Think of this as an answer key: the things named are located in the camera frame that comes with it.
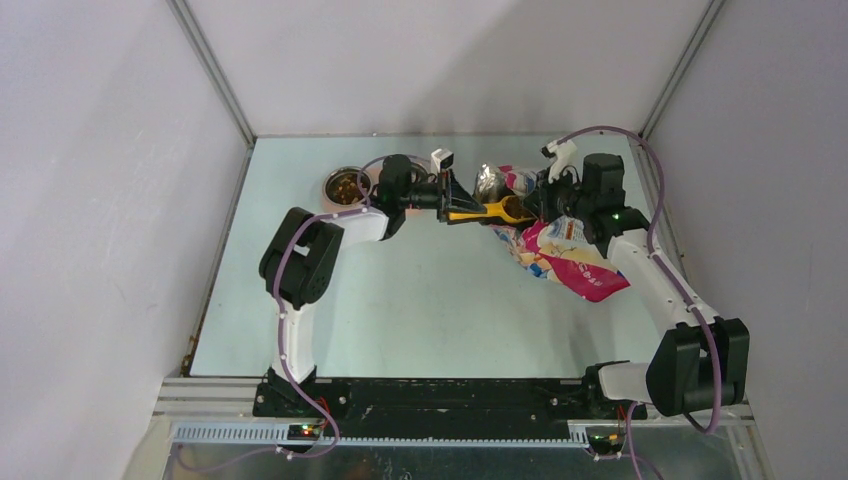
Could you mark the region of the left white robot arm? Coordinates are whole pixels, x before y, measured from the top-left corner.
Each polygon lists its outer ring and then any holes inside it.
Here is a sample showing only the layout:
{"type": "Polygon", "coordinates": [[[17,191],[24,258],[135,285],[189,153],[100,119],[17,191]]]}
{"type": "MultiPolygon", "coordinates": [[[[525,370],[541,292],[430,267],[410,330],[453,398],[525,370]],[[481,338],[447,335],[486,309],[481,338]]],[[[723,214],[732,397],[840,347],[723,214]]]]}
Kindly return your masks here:
{"type": "Polygon", "coordinates": [[[304,382],[316,367],[312,352],[313,306],[330,284],[339,253],[348,247],[393,237],[410,209],[431,210],[447,224],[481,222],[491,214],[457,181],[452,152],[434,153],[437,171],[416,180],[410,157],[378,159],[376,184],[360,205],[334,213],[290,209],[262,256],[259,275],[278,306],[277,353],[272,369],[287,381],[277,402],[292,416],[304,416],[316,403],[315,388],[304,382]]]}

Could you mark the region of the pink double pet feeder base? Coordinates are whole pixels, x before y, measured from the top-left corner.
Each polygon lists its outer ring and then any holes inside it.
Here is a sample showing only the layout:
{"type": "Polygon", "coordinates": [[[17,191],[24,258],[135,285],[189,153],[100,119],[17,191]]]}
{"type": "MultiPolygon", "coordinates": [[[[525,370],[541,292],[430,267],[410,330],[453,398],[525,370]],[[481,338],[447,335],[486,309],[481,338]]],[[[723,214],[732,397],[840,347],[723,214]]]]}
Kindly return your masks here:
{"type": "Polygon", "coordinates": [[[383,167],[370,200],[376,208],[393,215],[401,209],[437,210],[441,193],[435,176],[412,163],[404,168],[383,167]]]}

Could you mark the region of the yellow plastic food scoop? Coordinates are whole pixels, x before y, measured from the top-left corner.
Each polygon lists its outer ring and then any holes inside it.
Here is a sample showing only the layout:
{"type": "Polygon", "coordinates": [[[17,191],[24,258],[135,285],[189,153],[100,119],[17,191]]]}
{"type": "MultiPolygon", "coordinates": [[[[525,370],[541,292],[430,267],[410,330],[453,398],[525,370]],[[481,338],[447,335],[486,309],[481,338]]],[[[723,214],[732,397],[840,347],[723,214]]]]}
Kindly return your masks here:
{"type": "Polygon", "coordinates": [[[486,225],[519,225],[527,222],[533,223],[536,216],[522,205],[521,198],[509,195],[503,199],[483,204],[489,215],[486,225]]]}

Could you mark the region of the colourful cat food bag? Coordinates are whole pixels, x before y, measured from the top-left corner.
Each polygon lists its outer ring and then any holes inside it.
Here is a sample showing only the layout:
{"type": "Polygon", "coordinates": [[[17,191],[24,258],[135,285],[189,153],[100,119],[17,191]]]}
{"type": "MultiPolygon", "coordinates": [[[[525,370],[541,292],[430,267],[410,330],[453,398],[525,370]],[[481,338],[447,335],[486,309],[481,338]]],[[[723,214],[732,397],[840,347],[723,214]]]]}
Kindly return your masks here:
{"type": "MultiPolygon", "coordinates": [[[[535,187],[537,174],[536,170],[513,165],[484,164],[476,174],[473,196],[485,203],[498,202],[510,194],[522,198],[535,187]]],[[[586,241],[577,219],[535,221],[524,229],[512,225],[490,228],[522,268],[590,302],[600,302],[629,287],[618,269],[586,241]]]]}

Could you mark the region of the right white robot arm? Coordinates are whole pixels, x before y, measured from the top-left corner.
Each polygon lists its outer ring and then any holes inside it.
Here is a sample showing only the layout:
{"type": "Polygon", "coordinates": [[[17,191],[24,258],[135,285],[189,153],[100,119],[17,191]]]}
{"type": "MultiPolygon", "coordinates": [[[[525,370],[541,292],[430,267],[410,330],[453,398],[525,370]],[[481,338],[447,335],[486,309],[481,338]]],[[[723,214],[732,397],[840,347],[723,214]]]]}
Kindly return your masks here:
{"type": "Polygon", "coordinates": [[[739,404],[745,397],[750,332],[703,303],[656,245],[650,223],[626,205],[624,162],[591,154],[580,176],[548,167],[536,176],[525,206],[545,222],[581,222],[590,245],[638,293],[661,335],[647,363],[614,362],[581,392],[585,411],[606,418],[622,400],[652,404],[662,415],[690,415],[739,404]]]}

